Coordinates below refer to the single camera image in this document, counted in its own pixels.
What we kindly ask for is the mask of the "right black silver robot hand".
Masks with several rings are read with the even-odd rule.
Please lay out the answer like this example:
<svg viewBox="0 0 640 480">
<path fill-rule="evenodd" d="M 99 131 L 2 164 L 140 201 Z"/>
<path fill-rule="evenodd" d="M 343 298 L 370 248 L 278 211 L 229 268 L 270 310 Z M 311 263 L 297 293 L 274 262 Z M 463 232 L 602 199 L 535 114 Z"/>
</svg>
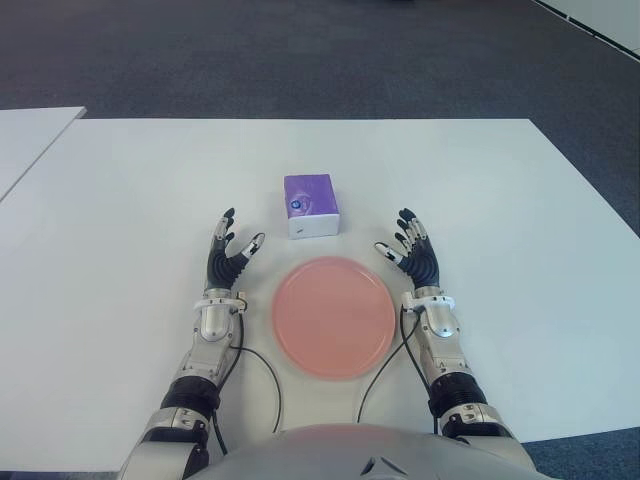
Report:
<svg viewBox="0 0 640 480">
<path fill-rule="evenodd" d="M 405 248 L 405 253 L 401 254 L 384 242 L 374 244 L 376 251 L 404 272 L 415 289 L 439 288 L 439 264 L 426 228 L 408 208 L 401 209 L 398 216 L 396 223 L 402 233 L 397 232 L 395 238 Z"/>
</svg>

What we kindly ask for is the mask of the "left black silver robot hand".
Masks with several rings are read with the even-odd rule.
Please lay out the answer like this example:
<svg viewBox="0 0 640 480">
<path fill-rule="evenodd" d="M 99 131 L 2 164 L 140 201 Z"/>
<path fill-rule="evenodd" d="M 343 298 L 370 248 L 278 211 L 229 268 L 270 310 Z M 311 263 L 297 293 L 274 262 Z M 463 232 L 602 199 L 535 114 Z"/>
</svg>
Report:
<svg viewBox="0 0 640 480">
<path fill-rule="evenodd" d="M 211 240 L 206 264 L 205 290 L 231 290 L 251 258 L 262 247 L 265 234 L 259 232 L 235 255 L 227 254 L 227 247 L 235 234 L 230 232 L 234 224 L 235 209 L 229 208 L 218 221 Z"/>
</svg>

